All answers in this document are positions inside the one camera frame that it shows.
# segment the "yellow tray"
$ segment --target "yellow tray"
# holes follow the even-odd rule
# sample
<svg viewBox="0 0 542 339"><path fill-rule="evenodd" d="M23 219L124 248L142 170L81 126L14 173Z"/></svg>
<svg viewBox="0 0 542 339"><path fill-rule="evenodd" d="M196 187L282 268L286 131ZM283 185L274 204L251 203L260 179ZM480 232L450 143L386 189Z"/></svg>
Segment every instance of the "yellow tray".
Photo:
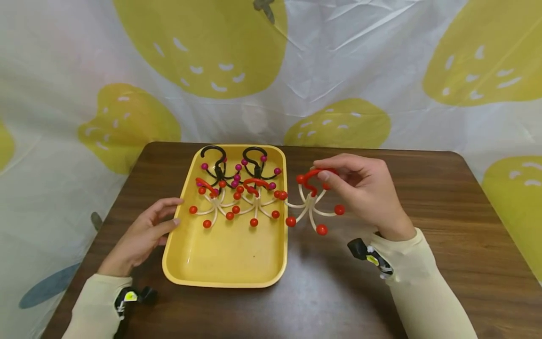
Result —
<svg viewBox="0 0 542 339"><path fill-rule="evenodd" d="M278 148L269 145L217 146L226 151L227 176L235 174L235 165L241 163L242 153L247 147L263 148L267 151L267 161L262 175L271 177L274 169L280 168L282 173L267 182L274 182L275 190L287 189L286 158ZM280 217L273 219L259 212L256 227L250 225L254 212L237 214L231 221L218 212L214 225L204 228L204 220L212 220L213 213L196 215L189 212L191 206L196 206L199 212L212 207L205 196L198 193L196 178L213 184L215 180L202 169L202 164L208 163L209 170L214 173L215 162L221 158L221 153L211 149L202 158L200 152L194 155L180 195L184 204L175 212L175 217L180 218L180 225L169 235L165 247L162 268L166 277L175 284L202 287L261 288L275 284L286 269L288 233L285 220L288 207L280 200L262 207L268 214L278 210ZM261 164L260 152L252 150L247 155ZM253 164L249 163L247 168L254 173ZM250 178L245 168L240 174L242 180ZM223 203L233 202L236 190L228 187L224 190ZM263 203L274 198L273 191L262 189L261 192ZM251 198L246 191L243 194ZM237 205L241 211L250 207L243 199ZM232 207L223 209L225 212L232 211Z"/></svg>

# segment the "hand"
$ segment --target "hand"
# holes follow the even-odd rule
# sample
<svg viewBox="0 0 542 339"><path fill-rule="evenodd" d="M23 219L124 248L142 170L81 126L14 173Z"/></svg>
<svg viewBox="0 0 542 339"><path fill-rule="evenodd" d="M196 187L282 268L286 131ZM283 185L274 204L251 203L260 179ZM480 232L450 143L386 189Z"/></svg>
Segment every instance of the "hand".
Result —
<svg viewBox="0 0 542 339"><path fill-rule="evenodd" d="M339 176L322 171L318 178L334 189L358 217L374 224L382 237L403 241L416 235L383 160L339 154L316 160L314 166L337 169Z"/></svg>
<svg viewBox="0 0 542 339"><path fill-rule="evenodd" d="M159 222L175 213L177 205L182 203L180 198L160 199L141 213L105 258L98 274L129 277L132 269L141 265L156 246L166 244L164 235L179 225L179 219Z"/></svg>

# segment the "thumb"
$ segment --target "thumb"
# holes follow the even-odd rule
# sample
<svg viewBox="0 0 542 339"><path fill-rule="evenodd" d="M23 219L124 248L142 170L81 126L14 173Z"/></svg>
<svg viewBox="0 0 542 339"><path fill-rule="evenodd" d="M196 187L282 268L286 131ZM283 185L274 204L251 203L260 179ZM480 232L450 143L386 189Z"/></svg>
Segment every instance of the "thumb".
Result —
<svg viewBox="0 0 542 339"><path fill-rule="evenodd" d="M177 228L179 223L180 220L177 218L159 223L158 225L150 229L152 237L156 240L160 239L162 235L167 234Z"/></svg>
<svg viewBox="0 0 542 339"><path fill-rule="evenodd" d="M326 182L338 194L345 196L352 189L346 181L341 179L337 174L330 171L322 171L318 173L318 179Z"/></svg>

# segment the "red hook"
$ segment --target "red hook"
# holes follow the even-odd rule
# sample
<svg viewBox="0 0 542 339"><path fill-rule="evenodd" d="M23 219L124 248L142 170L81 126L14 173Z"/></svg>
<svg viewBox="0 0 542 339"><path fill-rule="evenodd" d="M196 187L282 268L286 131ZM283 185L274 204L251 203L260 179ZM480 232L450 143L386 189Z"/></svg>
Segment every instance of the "red hook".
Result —
<svg viewBox="0 0 542 339"><path fill-rule="evenodd" d="M248 193L250 193L250 194L255 194L256 197L259 197L260 194L259 194L258 191L255 190L253 187L250 187L250 186L247 185L247 184L250 184L250 183L255 183L256 186L264 186L266 189L270 190L269 184L268 184L265 180L262 180L262 179L256 179L256 178L249 178L249 179L246 179L246 180L243 182L243 186L246 188L246 190L247 190Z"/></svg>
<svg viewBox="0 0 542 339"><path fill-rule="evenodd" d="M209 191L211 191L211 194L209 194L209 196L211 198L216 197L215 190L213 189L213 187L211 187L211 185L209 185L209 183L207 181L205 181L204 179L201 179L201 178L196 178L196 182L199 182L202 185L202 187L205 187Z"/></svg>
<svg viewBox="0 0 542 339"><path fill-rule="evenodd" d="M303 186L305 186L306 189L312 191L311 192L311 196L315 197L316 194L318 194L318 190L316 190L316 187L312 186L311 184L308 183L308 180L315 176L316 174L322 172L322 171L329 171L329 172L333 172L337 175L339 175L337 173L336 170L334 170L333 168L316 168L316 169L313 169L311 171L309 171L307 174L303 175Z"/></svg>

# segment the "blue shape on curtain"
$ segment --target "blue shape on curtain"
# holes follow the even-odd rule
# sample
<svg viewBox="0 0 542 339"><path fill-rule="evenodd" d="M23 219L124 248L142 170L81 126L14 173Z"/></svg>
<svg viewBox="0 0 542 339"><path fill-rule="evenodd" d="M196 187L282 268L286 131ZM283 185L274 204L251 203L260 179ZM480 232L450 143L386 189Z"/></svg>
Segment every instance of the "blue shape on curtain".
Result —
<svg viewBox="0 0 542 339"><path fill-rule="evenodd" d="M19 301L19 308L29 309L38 306L63 292L72 281L80 264L66 267L34 285Z"/></svg>

